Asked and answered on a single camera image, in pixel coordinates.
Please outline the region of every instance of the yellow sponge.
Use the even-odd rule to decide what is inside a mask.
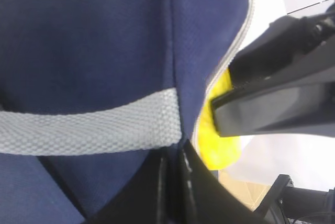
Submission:
[[[210,101],[232,89],[227,70],[206,97],[200,115],[198,129],[198,149],[203,162],[210,170],[226,168],[237,161],[241,155],[240,137],[222,138],[215,130]]]

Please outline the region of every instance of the backpack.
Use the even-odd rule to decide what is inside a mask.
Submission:
[[[1,223],[262,223],[190,142],[251,16],[252,0],[0,0]]]

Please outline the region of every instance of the black cable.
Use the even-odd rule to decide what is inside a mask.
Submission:
[[[302,216],[298,219],[295,219],[292,224],[295,224],[297,221],[301,220],[301,219],[305,219],[305,218],[309,218],[309,217],[317,217],[317,216],[324,216],[324,215],[331,215],[331,216],[335,216],[335,212],[315,212],[314,214],[311,215],[306,215],[306,216]]]

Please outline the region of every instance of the navy blue fabric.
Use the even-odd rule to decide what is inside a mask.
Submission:
[[[84,218],[36,157],[0,154],[0,222],[76,224]]]
[[[165,3],[0,0],[4,107],[83,113],[173,87]]]
[[[248,0],[172,0],[172,11],[176,86],[189,138],[206,82],[240,30]]]
[[[247,8],[248,0],[0,0],[0,102],[13,111],[83,113],[176,86],[183,133],[189,137],[206,81]],[[134,151],[49,160],[92,215],[146,156],[146,151]],[[47,176],[31,159],[36,173]],[[23,156],[16,157],[7,173],[19,173],[24,162]],[[20,178],[15,187],[29,194],[35,181],[25,173]],[[56,188],[50,179],[43,183]],[[2,195],[11,192],[8,181],[1,185],[0,216],[7,210]],[[59,193],[54,197],[55,202],[64,200]],[[26,204],[35,207],[30,200]],[[68,209],[69,216],[77,215]],[[53,213],[45,211],[41,219],[49,216]]]
[[[110,201],[133,177],[148,151],[50,157],[80,203],[92,216]]]

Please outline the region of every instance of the yellow cloth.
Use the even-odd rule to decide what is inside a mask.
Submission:
[[[215,130],[210,101],[232,89],[227,70],[206,97],[198,130],[198,149],[203,162],[210,170],[226,168],[237,161],[241,155],[240,137],[222,138]]]

